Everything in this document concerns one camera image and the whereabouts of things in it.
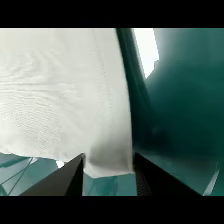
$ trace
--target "white fabric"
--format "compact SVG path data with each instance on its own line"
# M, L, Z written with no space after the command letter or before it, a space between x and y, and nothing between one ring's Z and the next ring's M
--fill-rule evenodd
M92 177L132 172L127 83L115 29L0 29L0 152Z

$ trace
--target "white cloth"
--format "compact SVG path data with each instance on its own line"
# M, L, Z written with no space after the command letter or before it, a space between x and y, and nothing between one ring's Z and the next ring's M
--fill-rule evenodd
M115 29L0 29L0 152L132 172L127 83Z

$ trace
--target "fabric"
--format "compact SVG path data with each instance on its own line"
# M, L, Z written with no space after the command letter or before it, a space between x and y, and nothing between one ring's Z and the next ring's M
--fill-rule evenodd
M0 29L0 152L132 172L128 90L115 29Z

